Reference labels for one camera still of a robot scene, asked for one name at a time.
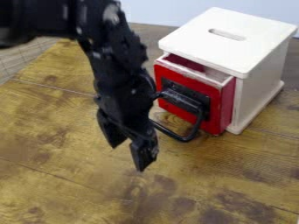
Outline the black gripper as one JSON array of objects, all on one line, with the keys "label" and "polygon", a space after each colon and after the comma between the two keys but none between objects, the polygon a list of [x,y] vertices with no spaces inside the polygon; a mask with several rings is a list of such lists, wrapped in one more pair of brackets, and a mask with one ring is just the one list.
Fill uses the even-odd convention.
[{"label": "black gripper", "polygon": [[145,61],[92,60],[98,97],[98,124],[107,142],[117,148],[129,138],[135,168],[143,172],[157,160],[159,147],[149,114],[154,106],[155,82]]}]

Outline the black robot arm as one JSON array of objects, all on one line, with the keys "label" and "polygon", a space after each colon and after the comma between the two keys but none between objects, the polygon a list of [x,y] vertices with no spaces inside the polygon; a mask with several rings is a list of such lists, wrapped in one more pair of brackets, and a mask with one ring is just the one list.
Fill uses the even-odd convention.
[{"label": "black robot arm", "polygon": [[75,39],[95,77],[98,123],[107,142],[126,140],[135,168],[143,171],[159,153],[150,121],[155,81],[145,63],[146,45],[131,30],[118,0],[0,0],[0,49],[38,37]]}]

